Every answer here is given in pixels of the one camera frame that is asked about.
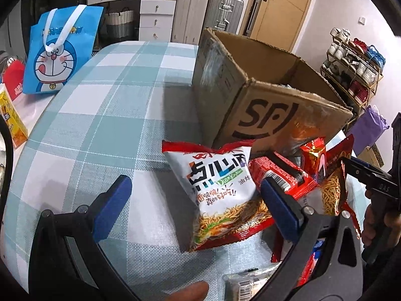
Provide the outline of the person's left hand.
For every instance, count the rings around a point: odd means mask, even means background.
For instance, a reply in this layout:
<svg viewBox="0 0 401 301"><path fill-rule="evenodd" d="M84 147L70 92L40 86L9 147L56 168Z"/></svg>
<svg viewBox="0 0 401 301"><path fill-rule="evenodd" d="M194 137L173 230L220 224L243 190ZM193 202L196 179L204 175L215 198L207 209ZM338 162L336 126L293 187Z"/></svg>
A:
<svg viewBox="0 0 401 301"><path fill-rule="evenodd" d="M209 284L199 281L168 295L165 301L203 301L208 292Z"/></svg>

